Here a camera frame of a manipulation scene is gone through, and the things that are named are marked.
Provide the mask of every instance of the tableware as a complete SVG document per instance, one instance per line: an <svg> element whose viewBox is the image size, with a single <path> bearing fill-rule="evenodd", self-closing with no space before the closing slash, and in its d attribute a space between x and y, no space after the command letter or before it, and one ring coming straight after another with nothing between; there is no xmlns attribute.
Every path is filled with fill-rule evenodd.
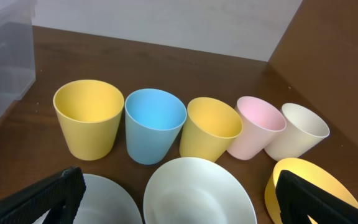
<svg viewBox="0 0 358 224"><path fill-rule="evenodd" d="M146 165L164 158L187 117L186 107L177 97L156 89L131 93L125 112L128 154Z"/></svg>
<svg viewBox="0 0 358 224"><path fill-rule="evenodd" d="M259 98L239 98L236 111L241 117L243 128L227 152L237 159L253 158L285 129L285 118L281 112Z"/></svg>
<svg viewBox="0 0 358 224"><path fill-rule="evenodd" d="M183 157L158 168L147 183L146 224L256 224L252 202L228 171L205 159Z"/></svg>
<svg viewBox="0 0 358 224"><path fill-rule="evenodd" d="M124 107L116 87L97 80L73 81L56 91L53 105L75 157L92 161L110 152Z"/></svg>
<svg viewBox="0 0 358 224"><path fill-rule="evenodd" d="M98 175L84 174L86 191L74 224L143 224L132 197L117 183ZM41 224L47 213L35 224Z"/></svg>
<svg viewBox="0 0 358 224"><path fill-rule="evenodd" d="M241 133L240 116L229 105L208 97L191 100L187 110L180 155L215 162Z"/></svg>
<svg viewBox="0 0 358 224"><path fill-rule="evenodd" d="M329 136L329 127L311 110L285 103L281 111L287 128L265 147L266 153L276 161L300 157L317 143Z"/></svg>
<svg viewBox="0 0 358 224"><path fill-rule="evenodd" d="M289 170L315 186L325 190L331 195L343 200L349 205L358 208L357 200L345 188L345 186L343 186L337 179L335 179L335 177L322 168L303 159L282 159L276 163L265 190L266 208L275 224L282 224L280 218L280 207L278 206L275 194L275 187L281 170Z"/></svg>

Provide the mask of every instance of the blue cup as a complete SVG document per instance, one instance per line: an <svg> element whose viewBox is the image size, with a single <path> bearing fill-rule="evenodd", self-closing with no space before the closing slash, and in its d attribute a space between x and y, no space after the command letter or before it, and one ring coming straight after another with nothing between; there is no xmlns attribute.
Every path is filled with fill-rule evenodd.
<svg viewBox="0 0 358 224"><path fill-rule="evenodd" d="M174 95L156 89L131 93L125 101L127 150L140 164L160 162L187 117L186 106Z"/></svg>

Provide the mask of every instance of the clear plastic bin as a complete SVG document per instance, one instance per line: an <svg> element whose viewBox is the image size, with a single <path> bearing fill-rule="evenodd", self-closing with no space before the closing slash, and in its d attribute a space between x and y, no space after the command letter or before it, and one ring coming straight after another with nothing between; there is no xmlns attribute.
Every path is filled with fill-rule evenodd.
<svg viewBox="0 0 358 224"><path fill-rule="evenodd" d="M0 117L35 81L31 0L0 0Z"/></svg>

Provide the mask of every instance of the wooden table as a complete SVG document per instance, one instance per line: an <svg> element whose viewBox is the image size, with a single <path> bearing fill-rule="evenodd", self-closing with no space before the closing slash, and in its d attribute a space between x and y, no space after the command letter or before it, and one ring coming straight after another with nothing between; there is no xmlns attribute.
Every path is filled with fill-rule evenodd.
<svg viewBox="0 0 358 224"><path fill-rule="evenodd" d="M152 166L134 162L126 151L124 121L106 157L92 162L73 157L52 105L55 91L73 80L106 81L125 97L140 88L159 88L184 104L198 96L210 96L234 106L240 96L252 95L277 108L294 102L316 111L265 62L41 27L34 27L34 45L37 81L0 125L0 199L76 165L84 173L123 186L142 210L150 176L163 163L179 157L177 139L162 162ZM358 200L358 148L328 124L330 137L302 158L330 172ZM264 190L275 161L264 151L249 161L225 152L216 163L244 186L258 223L271 223Z"/></svg>

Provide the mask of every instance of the table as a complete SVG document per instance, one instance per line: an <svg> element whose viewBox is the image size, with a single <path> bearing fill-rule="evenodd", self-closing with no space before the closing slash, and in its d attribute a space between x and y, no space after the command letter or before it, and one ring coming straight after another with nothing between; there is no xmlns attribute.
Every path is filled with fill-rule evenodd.
<svg viewBox="0 0 358 224"><path fill-rule="evenodd" d="M293 102L316 111L261 61L43 27L34 27L34 46L37 81L0 125L0 199L76 165L84 173L101 175L123 186L142 211L144 190L153 172L179 157L177 138L162 162L152 166L134 162L126 151L123 120L106 157L91 162L73 157L52 105L55 91L73 80L106 81L125 97L140 88L159 88L173 93L184 104L198 96L210 96L234 106L240 96L252 95L277 108ZM330 137L302 158L331 173L358 200L358 148L328 124ZM264 190L275 161L264 151L249 161L225 152L216 163L244 186L258 223L272 223Z"/></svg>

